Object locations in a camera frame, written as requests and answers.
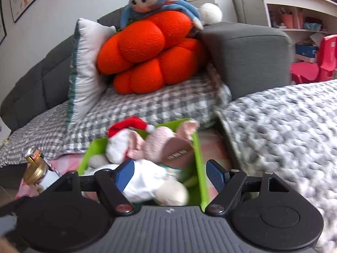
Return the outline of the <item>green plastic bin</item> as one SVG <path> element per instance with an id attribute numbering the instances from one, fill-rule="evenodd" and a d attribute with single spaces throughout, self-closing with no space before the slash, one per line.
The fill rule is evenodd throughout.
<path id="1" fill-rule="evenodd" d="M 206 170 L 202 156 L 202 149 L 199 142 L 198 132 L 196 131 L 192 135 L 192 145 L 194 148 L 194 161 L 183 173 L 187 176 L 186 182 L 187 190 L 189 192 L 188 205 L 200 206 L 202 211 L 205 211 L 206 206 L 210 202 L 209 192 L 206 181 Z M 98 138 L 91 142 L 89 148 L 84 154 L 82 161 L 80 162 L 77 172 L 79 175 L 83 175 L 88 169 L 89 159 L 96 154 L 104 154 L 108 138 Z"/>

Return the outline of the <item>white sock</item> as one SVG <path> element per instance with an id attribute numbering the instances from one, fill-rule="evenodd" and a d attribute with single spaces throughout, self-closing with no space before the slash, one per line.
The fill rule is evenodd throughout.
<path id="1" fill-rule="evenodd" d="M 125 184 L 124 173 L 117 177 L 116 186 L 131 203 L 140 203 L 154 198 L 154 192 L 162 186 L 167 170 L 155 163 L 141 159 L 134 162 L 134 174 Z"/>

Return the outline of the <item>bunny doll blue dress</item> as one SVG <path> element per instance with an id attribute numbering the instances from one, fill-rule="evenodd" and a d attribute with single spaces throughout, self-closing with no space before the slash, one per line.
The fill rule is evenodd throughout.
<path id="1" fill-rule="evenodd" d="M 151 200 L 163 206 L 186 205 L 189 199 L 187 188 L 176 177 L 171 175 L 168 170 L 167 173 L 164 183 L 154 192 L 154 198 Z"/>

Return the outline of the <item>pink knitted plush pig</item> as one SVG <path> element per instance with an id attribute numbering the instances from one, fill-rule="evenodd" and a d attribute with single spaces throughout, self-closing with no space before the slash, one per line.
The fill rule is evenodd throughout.
<path id="1" fill-rule="evenodd" d="M 184 169 L 194 161 L 192 135 L 198 128 L 199 122 L 195 120 L 182 122 L 176 131 L 159 126 L 145 139 L 131 130 L 127 156 L 133 160 L 145 159 L 170 168 Z"/>

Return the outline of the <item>santa plush doll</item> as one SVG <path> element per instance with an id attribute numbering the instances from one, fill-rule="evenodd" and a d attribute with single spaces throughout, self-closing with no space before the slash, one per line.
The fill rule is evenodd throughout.
<path id="1" fill-rule="evenodd" d="M 140 150 L 144 139 L 135 131 L 154 131 L 153 125 L 132 116 L 113 124 L 107 132 L 106 156 L 110 163 L 121 164 L 130 150 Z"/>

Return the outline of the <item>pink checked cloth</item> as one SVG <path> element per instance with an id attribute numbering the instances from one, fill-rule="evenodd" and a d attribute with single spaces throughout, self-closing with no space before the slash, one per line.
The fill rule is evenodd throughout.
<path id="1" fill-rule="evenodd" d="M 226 149 L 223 145 L 223 137 L 217 130 L 202 130 L 198 132 L 198 136 L 204 162 L 207 162 L 209 159 L 214 159 L 226 169 L 231 168 L 231 163 L 227 159 Z M 76 170 L 83 157 L 84 154 L 67 154 L 56 160 L 51 160 L 50 162 L 61 174 L 64 174 L 68 171 Z M 22 196 L 37 195 L 38 194 L 26 185 L 24 181 L 21 181 L 19 190 L 14 199 L 19 199 Z"/>

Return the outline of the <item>glass jar gold lid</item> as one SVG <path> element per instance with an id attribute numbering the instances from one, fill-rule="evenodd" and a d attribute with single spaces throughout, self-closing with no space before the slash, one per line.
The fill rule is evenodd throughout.
<path id="1" fill-rule="evenodd" d="M 53 170 L 43 159 L 31 163 L 23 174 L 23 181 L 38 194 L 43 193 L 60 175 Z"/>

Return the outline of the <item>grey quilted ottoman cover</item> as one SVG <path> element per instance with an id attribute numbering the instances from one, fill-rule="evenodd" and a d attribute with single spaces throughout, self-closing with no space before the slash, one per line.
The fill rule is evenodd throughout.
<path id="1" fill-rule="evenodd" d="M 336 251 L 336 80 L 277 87 L 233 99 L 218 89 L 217 115 L 239 166 L 275 172 L 322 214 L 317 248 Z"/>

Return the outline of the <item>small can colourful label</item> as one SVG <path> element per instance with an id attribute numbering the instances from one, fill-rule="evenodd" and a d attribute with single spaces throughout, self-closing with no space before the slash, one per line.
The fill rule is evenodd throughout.
<path id="1" fill-rule="evenodd" d="M 35 163 L 39 158 L 44 159 L 41 150 L 37 147 L 31 147 L 26 151 L 25 159 L 30 163 Z"/>

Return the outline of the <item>grey checked quilted sofa cover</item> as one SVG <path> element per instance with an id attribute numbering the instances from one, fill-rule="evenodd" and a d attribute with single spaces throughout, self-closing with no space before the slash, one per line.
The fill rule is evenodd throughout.
<path id="1" fill-rule="evenodd" d="M 231 99 L 229 87 L 212 66 L 187 81 L 150 94 L 120 95 L 107 89 L 72 126 L 66 123 L 68 104 L 64 102 L 13 132 L 1 147 L 1 167 L 26 163 L 24 152 L 31 147 L 39 148 L 48 160 L 84 153 L 92 141 L 106 137 L 111 125 L 131 116 L 151 125 L 190 118 L 210 127 L 217 109 Z"/>

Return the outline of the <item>teal white throw pillow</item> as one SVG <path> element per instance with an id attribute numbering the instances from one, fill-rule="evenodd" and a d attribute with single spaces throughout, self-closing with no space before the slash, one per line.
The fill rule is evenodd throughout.
<path id="1" fill-rule="evenodd" d="M 84 118 L 106 90 L 96 60 L 101 47 L 115 34 L 114 26 L 104 26 L 84 18 L 77 20 L 70 60 L 67 127 Z"/>

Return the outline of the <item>red plastic kids chair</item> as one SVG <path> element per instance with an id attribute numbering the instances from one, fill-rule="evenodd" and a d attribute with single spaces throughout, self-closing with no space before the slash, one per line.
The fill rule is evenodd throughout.
<path id="1" fill-rule="evenodd" d="M 294 84 L 325 82 L 332 80 L 336 69 L 336 34 L 322 39 L 317 61 L 293 63 L 290 68 Z"/>

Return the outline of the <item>white round plush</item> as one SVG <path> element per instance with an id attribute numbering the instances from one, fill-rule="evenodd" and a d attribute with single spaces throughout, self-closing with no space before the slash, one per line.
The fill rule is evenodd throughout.
<path id="1" fill-rule="evenodd" d="M 220 23 L 223 18 L 221 9 L 213 3 L 204 3 L 198 9 L 200 20 L 203 26 Z"/>

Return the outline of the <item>white bookshelf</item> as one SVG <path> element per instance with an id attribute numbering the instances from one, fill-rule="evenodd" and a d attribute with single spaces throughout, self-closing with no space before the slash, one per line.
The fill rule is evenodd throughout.
<path id="1" fill-rule="evenodd" d="M 336 2 L 331 0 L 238 0 L 238 10 L 241 22 L 285 32 L 293 50 L 315 33 L 336 34 Z"/>

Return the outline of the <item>blue monkey plush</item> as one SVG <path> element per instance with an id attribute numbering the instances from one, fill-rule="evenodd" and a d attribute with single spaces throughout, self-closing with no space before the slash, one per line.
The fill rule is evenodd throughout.
<path id="1" fill-rule="evenodd" d="M 123 30 L 130 20 L 139 21 L 162 11 L 180 11 L 191 19 L 196 29 L 203 30 L 199 11 L 184 0 L 129 0 L 120 19 L 120 28 Z"/>

